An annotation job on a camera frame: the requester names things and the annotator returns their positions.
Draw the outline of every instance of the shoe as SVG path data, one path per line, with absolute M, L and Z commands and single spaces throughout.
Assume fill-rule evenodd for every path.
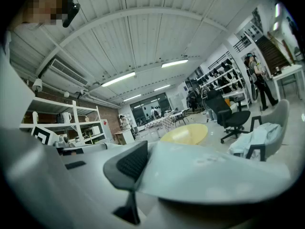
M 275 100 L 272 106 L 276 105 L 277 103 L 278 103 L 278 100 Z

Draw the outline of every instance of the air conditioner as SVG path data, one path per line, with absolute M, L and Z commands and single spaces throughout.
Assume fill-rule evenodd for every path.
M 82 78 L 79 74 L 68 68 L 66 65 L 64 65 L 62 62 L 60 62 L 57 59 L 52 60 L 49 69 L 56 73 L 59 73 L 66 79 L 71 80 L 78 85 L 85 86 L 88 83 L 88 81 Z

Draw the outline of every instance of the floor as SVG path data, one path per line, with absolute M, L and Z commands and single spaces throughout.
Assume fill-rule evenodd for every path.
M 287 165 L 292 176 L 297 176 L 299 172 L 303 169 L 305 163 L 305 103 L 299 100 L 295 94 L 295 90 L 292 88 L 285 89 L 286 98 L 290 102 L 290 115 L 288 119 L 287 131 L 283 140 L 283 144 L 279 151 L 268 158 L 267 162 L 283 162 Z M 244 124 L 245 130 L 250 130 L 251 117 L 261 114 L 268 114 L 274 109 L 270 103 L 267 102 L 269 108 L 263 112 L 260 111 L 259 103 L 250 105 L 251 116 L 248 121 Z M 208 136 L 200 143 L 201 146 L 211 147 L 218 152 L 226 152 L 236 139 L 234 137 L 229 137 L 225 140 L 224 144 L 220 143 L 220 138 L 225 136 L 224 128 L 214 121 L 209 121 L 206 123 L 207 116 L 205 114 L 192 114 L 187 117 L 189 121 L 185 120 L 186 124 L 201 123 L 206 124 L 208 127 Z M 182 121 L 180 124 L 177 123 L 177 127 L 184 125 Z M 160 137 L 165 134 L 165 130 L 160 127 L 158 130 Z M 154 142 L 160 140 L 156 131 L 149 135 L 147 130 L 141 131 L 137 136 L 138 140 L 147 140 L 148 142 Z

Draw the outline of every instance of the white corrugated ceiling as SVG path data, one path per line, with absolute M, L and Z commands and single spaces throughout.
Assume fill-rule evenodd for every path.
M 10 44 L 11 62 L 25 70 L 23 77 L 24 72 L 33 76 L 48 65 L 46 59 L 55 55 L 88 81 L 85 88 L 92 96 L 121 104 L 131 96 L 182 82 L 202 63 L 201 55 L 222 32 L 202 19 L 226 27 L 247 1 L 74 0 L 81 4 L 81 10 L 68 28 L 63 28 L 60 21 L 41 28 L 17 28 Z M 145 8 L 156 9 L 143 12 Z M 108 19 L 115 13 L 117 17 Z M 79 33 L 80 28 L 103 17 L 107 21 Z M 190 59 L 188 63 L 160 68 L 161 62 L 181 59 L 184 55 Z M 105 88 L 92 87 L 94 83 L 104 83 L 133 70 L 136 77 Z M 48 71 L 42 77 L 45 83 L 71 93 L 81 88 L 61 81 L 57 74 Z

